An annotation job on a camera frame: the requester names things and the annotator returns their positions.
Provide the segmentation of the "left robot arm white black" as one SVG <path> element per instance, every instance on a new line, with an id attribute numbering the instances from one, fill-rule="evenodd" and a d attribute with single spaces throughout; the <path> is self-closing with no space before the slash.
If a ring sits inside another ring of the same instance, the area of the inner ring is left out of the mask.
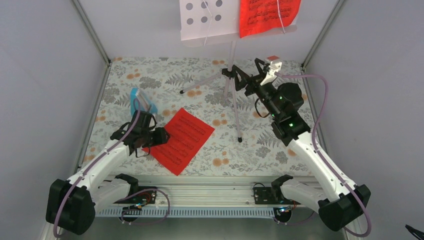
<path id="1" fill-rule="evenodd" d="M 56 179 L 49 188 L 45 220 L 53 224 L 53 234 L 60 238 L 58 228 L 82 235 L 92 225 L 96 214 L 116 203 L 129 204 L 120 220 L 129 211 L 142 210 L 155 203 L 159 190 L 141 186 L 137 178 L 120 173 L 107 179 L 110 173 L 128 157 L 138 155 L 138 149 L 166 144 L 170 134 L 158 127 L 153 114 L 137 110 L 132 119 L 113 132 L 110 140 L 95 159 L 66 180 Z"/>

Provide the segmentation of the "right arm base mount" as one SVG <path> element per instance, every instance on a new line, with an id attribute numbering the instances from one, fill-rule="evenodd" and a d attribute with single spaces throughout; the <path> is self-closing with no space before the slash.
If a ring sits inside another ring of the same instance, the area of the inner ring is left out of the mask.
<path id="1" fill-rule="evenodd" d="M 274 180 L 270 186 L 265 186 L 263 183 L 257 182 L 253 185 L 253 198 L 256 205 L 288 205 L 286 207 L 273 208 L 273 220 L 278 225 L 284 226 L 297 226 L 302 223 L 290 222 L 293 210 L 297 207 L 298 203 L 295 200 L 288 199 L 283 196 L 281 186 L 287 184 L 289 180 L 294 177 L 290 175 L 283 175 Z"/>

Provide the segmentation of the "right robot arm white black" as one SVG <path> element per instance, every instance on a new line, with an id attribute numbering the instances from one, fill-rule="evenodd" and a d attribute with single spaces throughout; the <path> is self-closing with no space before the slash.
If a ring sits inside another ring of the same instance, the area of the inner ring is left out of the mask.
<path id="1" fill-rule="evenodd" d="M 248 75 L 237 66 L 223 69 L 222 73 L 234 80 L 237 91 L 244 90 L 246 96 L 256 95 L 272 118 L 275 136 L 304 160 L 321 187 L 316 189 L 283 175 L 271 183 L 272 200 L 283 205 L 299 203 L 317 213 L 330 230 L 346 229 L 358 217 L 367 215 L 370 189 L 346 176 L 319 146 L 317 129 L 309 127 L 299 114 L 304 99 L 293 77 L 288 76 L 286 83 L 274 86 L 275 79 L 281 75 L 279 58 L 255 59 L 254 63 L 257 75 Z"/>

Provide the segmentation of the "red sheet music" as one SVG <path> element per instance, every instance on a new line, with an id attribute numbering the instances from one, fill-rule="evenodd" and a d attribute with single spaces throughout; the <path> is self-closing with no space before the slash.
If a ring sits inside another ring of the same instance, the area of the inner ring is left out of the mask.
<path id="1" fill-rule="evenodd" d="M 239 37 L 244 38 L 280 28 L 283 32 L 295 23 L 301 0 L 241 0 Z"/>
<path id="2" fill-rule="evenodd" d="M 162 166 L 178 176 L 214 132 L 214 128 L 180 108 L 164 126 L 170 134 L 166 144 L 144 147 Z"/>

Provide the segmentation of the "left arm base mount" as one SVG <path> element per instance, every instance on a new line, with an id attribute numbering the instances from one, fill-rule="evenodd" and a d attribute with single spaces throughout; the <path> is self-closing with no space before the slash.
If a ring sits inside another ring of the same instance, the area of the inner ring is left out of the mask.
<path id="1" fill-rule="evenodd" d="M 124 180 L 130 185 L 128 196 L 137 193 L 137 195 L 129 199 L 119 200 L 116 202 L 118 204 L 130 204 L 130 206 L 123 207 L 122 211 L 142 210 L 144 206 L 154 204 L 156 202 L 156 186 L 139 185 L 139 180 L 137 178 L 123 173 L 116 175 L 113 180 L 115 179 Z"/>

